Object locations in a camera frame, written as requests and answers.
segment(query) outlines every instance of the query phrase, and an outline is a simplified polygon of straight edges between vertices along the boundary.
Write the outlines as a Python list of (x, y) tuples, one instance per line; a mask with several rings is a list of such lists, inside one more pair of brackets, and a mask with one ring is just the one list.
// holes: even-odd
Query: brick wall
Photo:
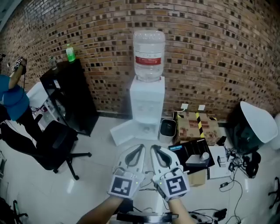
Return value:
[(275, 114), (279, 8), (268, 0), (23, 0), (0, 34), (5, 66), (28, 58), (26, 89), (66, 60), (70, 43), (99, 110), (121, 112), (133, 76), (133, 31), (166, 34), (164, 113), (189, 103), (224, 118), (241, 100)]

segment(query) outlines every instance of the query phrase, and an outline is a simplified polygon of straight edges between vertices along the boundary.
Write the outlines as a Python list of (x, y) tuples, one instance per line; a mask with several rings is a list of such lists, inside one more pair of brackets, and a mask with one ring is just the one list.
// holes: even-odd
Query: blue shirt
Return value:
[(10, 77), (0, 75), (0, 103), (5, 106), (10, 118), (15, 121), (28, 108), (29, 98), (19, 85), (9, 89), (9, 82)]

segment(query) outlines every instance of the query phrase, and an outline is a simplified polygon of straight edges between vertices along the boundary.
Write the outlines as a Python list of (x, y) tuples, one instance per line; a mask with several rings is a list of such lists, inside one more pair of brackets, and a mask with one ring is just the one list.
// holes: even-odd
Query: black box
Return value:
[[(169, 146), (169, 150), (176, 153), (180, 164), (183, 166), (183, 171), (187, 172), (189, 170), (188, 174), (192, 174), (215, 165), (205, 138), (185, 142), (182, 144), (172, 145)], [(209, 153), (209, 163), (207, 167), (188, 167), (186, 165), (186, 161), (191, 155), (202, 155), (204, 152)]]

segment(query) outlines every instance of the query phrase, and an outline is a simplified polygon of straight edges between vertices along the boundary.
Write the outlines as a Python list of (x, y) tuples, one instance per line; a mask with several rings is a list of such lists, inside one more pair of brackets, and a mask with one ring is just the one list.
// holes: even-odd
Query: green bottle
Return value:
[(73, 47), (70, 47), (70, 44), (67, 44), (66, 54), (69, 62), (72, 62), (76, 59), (74, 49)]

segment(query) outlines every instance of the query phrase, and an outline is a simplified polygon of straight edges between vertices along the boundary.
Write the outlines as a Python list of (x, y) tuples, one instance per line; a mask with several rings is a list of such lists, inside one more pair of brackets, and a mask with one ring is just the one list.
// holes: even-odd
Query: water bottle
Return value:
[(76, 59), (73, 47), (70, 47), (70, 44), (67, 44), (66, 54), (69, 62), (72, 62)]
[(138, 80), (160, 79), (164, 68), (165, 35), (161, 31), (141, 30), (133, 35), (134, 70)]

